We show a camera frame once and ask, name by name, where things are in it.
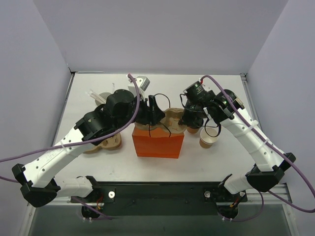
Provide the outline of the white cylindrical straw holder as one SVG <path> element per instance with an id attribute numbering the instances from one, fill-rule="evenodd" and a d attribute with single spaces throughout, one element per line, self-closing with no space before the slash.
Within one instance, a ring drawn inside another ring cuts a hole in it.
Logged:
<path id="1" fill-rule="evenodd" d="M 95 104 L 97 106 L 101 105 L 101 104 L 106 104 L 107 98 L 111 95 L 112 93 L 110 92 L 103 92 L 100 93 L 96 96 L 95 98 Z"/>

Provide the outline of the orange paper bag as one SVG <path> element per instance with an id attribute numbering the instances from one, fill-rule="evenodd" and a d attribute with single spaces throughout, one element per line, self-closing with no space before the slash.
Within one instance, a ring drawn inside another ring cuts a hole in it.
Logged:
<path id="1" fill-rule="evenodd" d="M 170 100 L 168 100 L 168 108 L 171 108 Z M 179 158 L 180 151 L 184 140 L 184 132 L 180 134 L 172 134 L 165 132 L 161 128 L 153 131 L 140 130 L 134 127 L 132 138 L 137 156 L 139 157 L 157 157 L 157 158 Z"/>

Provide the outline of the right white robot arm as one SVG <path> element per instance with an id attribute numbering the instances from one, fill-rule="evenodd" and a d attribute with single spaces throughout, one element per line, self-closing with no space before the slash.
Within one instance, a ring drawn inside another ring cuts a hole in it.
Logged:
<path id="1" fill-rule="evenodd" d="M 254 160 L 250 171 L 239 177 L 228 175 L 218 188 L 219 197 L 225 201 L 247 189 L 267 192 L 277 185 L 287 169 L 295 162 L 292 153 L 285 153 L 267 138 L 258 127 L 239 97 L 229 89 L 218 94 L 206 91 L 200 81 L 183 91 L 187 98 L 181 122 L 194 127 L 193 121 L 212 119 L 219 128 L 227 129 Z"/>

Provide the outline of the brown pulp cup carrier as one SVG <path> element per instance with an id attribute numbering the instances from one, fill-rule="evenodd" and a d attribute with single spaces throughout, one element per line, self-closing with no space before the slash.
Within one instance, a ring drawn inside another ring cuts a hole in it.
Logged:
<path id="1" fill-rule="evenodd" d="M 164 113 L 165 117 L 157 125 L 149 126 L 135 123 L 135 127 L 144 131 L 148 131 L 149 129 L 153 131 L 157 128 L 161 128 L 163 131 L 171 132 L 172 134 L 180 134 L 186 131 L 186 125 L 179 125 L 179 121 L 184 114 L 184 109 L 168 108 L 164 111 Z"/>

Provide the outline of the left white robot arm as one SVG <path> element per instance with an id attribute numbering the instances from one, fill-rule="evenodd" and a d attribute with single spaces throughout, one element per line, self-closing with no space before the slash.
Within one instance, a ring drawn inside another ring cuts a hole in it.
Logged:
<path id="1" fill-rule="evenodd" d="M 153 126 L 164 117 L 153 95 L 137 101 L 128 90 L 115 91 L 104 104 L 76 122 L 53 150 L 26 165 L 16 164 L 12 168 L 24 199 L 33 207 L 42 207 L 57 197 L 74 196 L 95 202 L 100 197 L 100 186 L 94 177 L 57 179 L 57 173 L 79 155 L 99 145 L 103 136 L 134 122 Z"/>

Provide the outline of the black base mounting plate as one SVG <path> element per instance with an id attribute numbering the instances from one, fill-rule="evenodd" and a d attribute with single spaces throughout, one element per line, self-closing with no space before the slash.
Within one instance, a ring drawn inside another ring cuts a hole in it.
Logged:
<path id="1" fill-rule="evenodd" d="M 98 182 L 80 198 L 101 213 L 115 216 L 201 216 L 217 210 L 236 216 L 232 203 L 246 202 L 245 192 L 231 194 L 219 182 Z"/>

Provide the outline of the brown paper coffee cup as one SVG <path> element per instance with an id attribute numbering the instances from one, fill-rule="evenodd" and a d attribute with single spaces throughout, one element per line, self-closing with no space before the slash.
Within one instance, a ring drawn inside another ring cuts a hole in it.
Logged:
<path id="1" fill-rule="evenodd" d="M 187 127 L 187 131 L 191 134 L 196 134 L 199 131 L 199 128 Z"/>

